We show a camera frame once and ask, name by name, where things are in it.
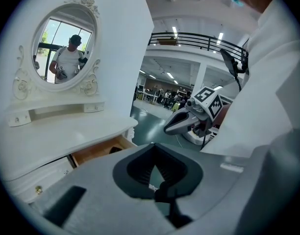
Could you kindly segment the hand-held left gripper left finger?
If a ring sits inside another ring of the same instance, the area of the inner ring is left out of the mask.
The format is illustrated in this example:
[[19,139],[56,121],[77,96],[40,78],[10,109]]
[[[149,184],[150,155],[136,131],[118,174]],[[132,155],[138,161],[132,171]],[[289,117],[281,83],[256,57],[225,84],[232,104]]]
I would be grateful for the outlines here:
[[72,186],[86,189],[63,229],[73,235],[167,235],[174,226],[152,200],[126,195],[115,184],[113,168],[142,149],[137,146],[91,159],[39,195],[32,207],[43,215]]

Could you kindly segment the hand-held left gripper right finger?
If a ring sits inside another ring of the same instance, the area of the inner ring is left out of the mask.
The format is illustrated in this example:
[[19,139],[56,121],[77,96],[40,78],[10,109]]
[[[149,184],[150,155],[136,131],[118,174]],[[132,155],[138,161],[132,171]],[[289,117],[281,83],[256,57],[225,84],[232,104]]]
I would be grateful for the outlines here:
[[247,159],[155,144],[153,159],[164,181],[155,194],[169,210],[156,224],[155,235],[235,235],[245,201],[231,195]]

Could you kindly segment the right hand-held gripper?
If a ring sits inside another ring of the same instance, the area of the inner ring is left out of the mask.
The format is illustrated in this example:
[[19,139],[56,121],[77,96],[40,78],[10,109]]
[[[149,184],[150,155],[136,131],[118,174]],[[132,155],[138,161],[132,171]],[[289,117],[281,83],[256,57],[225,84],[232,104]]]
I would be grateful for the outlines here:
[[218,92],[203,87],[187,100],[185,108],[175,111],[170,116],[163,130],[167,135],[176,135],[192,129],[202,138],[207,135],[222,108],[223,103]]

